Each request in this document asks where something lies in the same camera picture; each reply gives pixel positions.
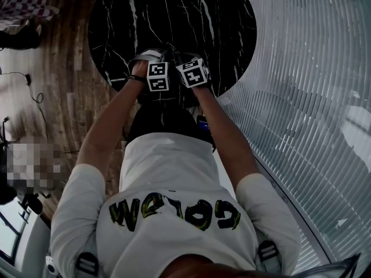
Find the black buckle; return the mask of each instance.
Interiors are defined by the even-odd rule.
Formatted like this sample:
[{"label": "black buckle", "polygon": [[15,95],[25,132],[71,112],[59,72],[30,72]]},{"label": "black buckle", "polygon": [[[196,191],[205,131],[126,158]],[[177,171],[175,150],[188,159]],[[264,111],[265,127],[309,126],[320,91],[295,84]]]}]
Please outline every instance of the black buckle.
[{"label": "black buckle", "polygon": [[98,276],[98,259],[92,253],[82,253],[77,259],[76,268],[84,273]]},{"label": "black buckle", "polygon": [[261,245],[259,245],[257,253],[259,255],[260,261],[264,262],[272,257],[276,257],[279,252],[276,244],[273,241],[266,240],[263,241]]}]

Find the round table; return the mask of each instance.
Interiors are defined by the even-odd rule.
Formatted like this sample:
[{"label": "round table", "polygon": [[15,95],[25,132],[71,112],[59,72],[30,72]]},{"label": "round table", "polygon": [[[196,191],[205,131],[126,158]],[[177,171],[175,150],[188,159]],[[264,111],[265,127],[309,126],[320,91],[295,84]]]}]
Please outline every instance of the round table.
[{"label": "round table", "polygon": [[[198,53],[220,96],[246,71],[256,45],[256,21],[249,0],[97,0],[90,15],[89,47],[97,69],[117,91],[130,75],[128,62],[146,49]],[[150,92],[141,104],[198,105],[191,89],[169,80],[168,92]]]}]

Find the hand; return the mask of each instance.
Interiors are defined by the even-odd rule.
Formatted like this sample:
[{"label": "hand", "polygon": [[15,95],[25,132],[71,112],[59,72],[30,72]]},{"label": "hand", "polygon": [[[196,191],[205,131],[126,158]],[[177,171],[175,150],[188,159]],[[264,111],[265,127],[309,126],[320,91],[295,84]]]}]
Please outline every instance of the hand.
[{"label": "hand", "polygon": [[148,70],[148,61],[138,60],[136,61],[133,67],[132,75],[146,78],[147,70]]}]

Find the black wristband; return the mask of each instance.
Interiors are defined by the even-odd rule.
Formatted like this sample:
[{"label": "black wristband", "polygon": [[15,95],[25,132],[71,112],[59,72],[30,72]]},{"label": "black wristband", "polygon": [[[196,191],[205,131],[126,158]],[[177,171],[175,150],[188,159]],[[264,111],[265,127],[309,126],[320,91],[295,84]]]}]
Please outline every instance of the black wristband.
[{"label": "black wristband", "polygon": [[129,79],[135,79],[136,81],[141,81],[141,82],[147,83],[147,78],[136,76],[136,75],[128,76],[126,79],[127,80],[129,80]]}]

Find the person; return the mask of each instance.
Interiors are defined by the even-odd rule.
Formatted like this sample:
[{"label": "person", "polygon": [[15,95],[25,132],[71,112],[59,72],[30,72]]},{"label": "person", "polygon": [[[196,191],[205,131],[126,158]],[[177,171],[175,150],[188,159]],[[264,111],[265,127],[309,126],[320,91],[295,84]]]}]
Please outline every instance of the person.
[{"label": "person", "polygon": [[0,31],[0,50],[15,49],[26,50],[35,49],[41,41],[42,26],[37,26],[36,30],[30,27],[30,20],[27,20],[24,27],[14,35]]},{"label": "person", "polygon": [[[145,78],[147,68],[148,62],[140,60],[132,75]],[[83,141],[52,219],[50,246],[61,275],[79,277],[89,264],[95,275],[93,259],[81,258],[87,248],[95,248],[101,277],[286,277],[256,271],[256,229],[274,241],[282,274],[290,275],[301,249],[296,221],[207,87],[192,90],[237,201],[219,184],[211,144],[193,130],[188,135],[177,125],[185,123],[182,118],[173,116],[169,127],[165,114],[157,116],[160,122],[155,116],[148,120],[148,128],[158,131],[129,137],[119,194],[105,200],[111,155],[144,86],[128,80]]]}]

